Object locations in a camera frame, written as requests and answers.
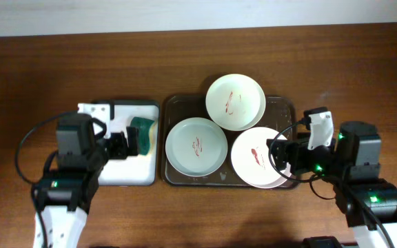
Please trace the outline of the pale blue plate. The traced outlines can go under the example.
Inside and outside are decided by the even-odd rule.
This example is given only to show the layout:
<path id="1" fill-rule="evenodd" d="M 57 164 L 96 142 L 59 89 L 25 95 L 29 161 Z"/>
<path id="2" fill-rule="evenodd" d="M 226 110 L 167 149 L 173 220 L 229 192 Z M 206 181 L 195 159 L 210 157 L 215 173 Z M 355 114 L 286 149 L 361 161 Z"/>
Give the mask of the pale blue plate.
<path id="1" fill-rule="evenodd" d="M 191 177 L 207 176 L 225 161 L 228 142 L 213 121 L 193 117 L 177 123 L 168 133 L 165 154 L 173 168 Z"/>

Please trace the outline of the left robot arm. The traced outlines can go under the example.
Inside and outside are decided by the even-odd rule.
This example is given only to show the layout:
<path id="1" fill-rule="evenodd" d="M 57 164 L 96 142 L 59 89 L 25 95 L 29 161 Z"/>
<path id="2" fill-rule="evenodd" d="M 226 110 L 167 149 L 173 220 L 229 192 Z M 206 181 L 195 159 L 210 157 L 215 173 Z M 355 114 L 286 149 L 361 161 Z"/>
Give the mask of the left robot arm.
<path id="1" fill-rule="evenodd" d="M 110 138 L 106 132 L 107 125 L 89 114 L 70 113 L 59 119 L 58 148 L 31 189 L 34 247 L 76 247 L 104 166 L 111 159 L 138 155 L 138 128 L 127 127 Z"/>

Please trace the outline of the pink plate with red stain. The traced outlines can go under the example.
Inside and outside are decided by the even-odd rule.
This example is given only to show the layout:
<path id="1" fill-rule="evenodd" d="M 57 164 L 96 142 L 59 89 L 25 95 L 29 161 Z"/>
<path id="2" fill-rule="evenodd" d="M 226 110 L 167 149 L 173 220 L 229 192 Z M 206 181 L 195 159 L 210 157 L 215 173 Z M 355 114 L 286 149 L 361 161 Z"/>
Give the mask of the pink plate with red stain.
<path id="1" fill-rule="evenodd" d="M 268 127 L 253 127 L 234 141 L 230 160 L 236 174 L 248 185 L 261 189 L 281 186 L 287 181 L 275 171 L 268 159 L 267 139 L 278 132 Z"/>

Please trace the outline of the green yellow sponge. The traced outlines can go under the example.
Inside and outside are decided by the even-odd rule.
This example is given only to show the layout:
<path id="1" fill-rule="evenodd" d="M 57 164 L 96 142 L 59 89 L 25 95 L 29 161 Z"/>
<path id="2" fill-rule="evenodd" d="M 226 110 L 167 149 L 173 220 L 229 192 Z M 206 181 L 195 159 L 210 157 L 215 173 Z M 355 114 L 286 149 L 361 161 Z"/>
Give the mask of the green yellow sponge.
<path id="1" fill-rule="evenodd" d="M 152 151 L 156 124 L 154 120 L 137 116 L 131 120 L 130 126 L 138 131 L 139 155 L 147 156 Z"/>

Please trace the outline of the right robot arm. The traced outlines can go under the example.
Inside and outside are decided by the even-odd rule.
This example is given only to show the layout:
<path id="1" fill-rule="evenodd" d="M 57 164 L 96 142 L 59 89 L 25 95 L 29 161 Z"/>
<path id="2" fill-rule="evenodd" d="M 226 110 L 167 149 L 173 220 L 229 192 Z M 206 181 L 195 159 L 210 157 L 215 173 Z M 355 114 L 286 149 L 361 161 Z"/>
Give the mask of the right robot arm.
<path id="1" fill-rule="evenodd" d="M 295 141 L 279 137 L 266 141 L 267 157 L 280 174 L 290 168 L 288 180 L 330 183 L 336 206 L 345 215 L 357 247 L 397 248 L 397 187 L 379 176 L 381 139 L 376 127 L 344 122 L 328 145 L 312 145 L 308 134 Z"/>

